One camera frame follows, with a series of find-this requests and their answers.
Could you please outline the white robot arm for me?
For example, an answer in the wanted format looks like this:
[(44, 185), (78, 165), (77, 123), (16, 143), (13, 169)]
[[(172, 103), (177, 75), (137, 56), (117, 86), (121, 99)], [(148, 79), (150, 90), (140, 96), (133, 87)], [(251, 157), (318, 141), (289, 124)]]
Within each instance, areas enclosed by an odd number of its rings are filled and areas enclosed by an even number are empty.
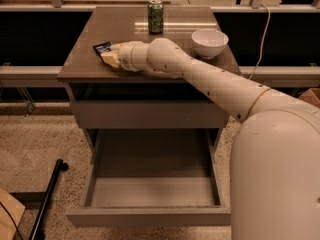
[(320, 240), (320, 110), (185, 53), (166, 38), (115, 44), (103, 61), (181, 77), (237, 119), (232, 240)]

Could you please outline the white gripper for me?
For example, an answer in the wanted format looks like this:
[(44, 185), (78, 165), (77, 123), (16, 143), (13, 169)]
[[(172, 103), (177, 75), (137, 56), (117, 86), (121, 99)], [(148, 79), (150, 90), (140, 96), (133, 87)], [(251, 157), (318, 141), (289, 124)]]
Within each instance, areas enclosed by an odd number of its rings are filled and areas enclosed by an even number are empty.
[(134, 66), (132, 61), (133, 49), (140, 44), (140, 41), (123, 42), (112, 44), (108, 52), (103, 52), (101, 58), (104, 63), (114, 67), (121, 67), (126, 71), (137, 72), (138, 69)]

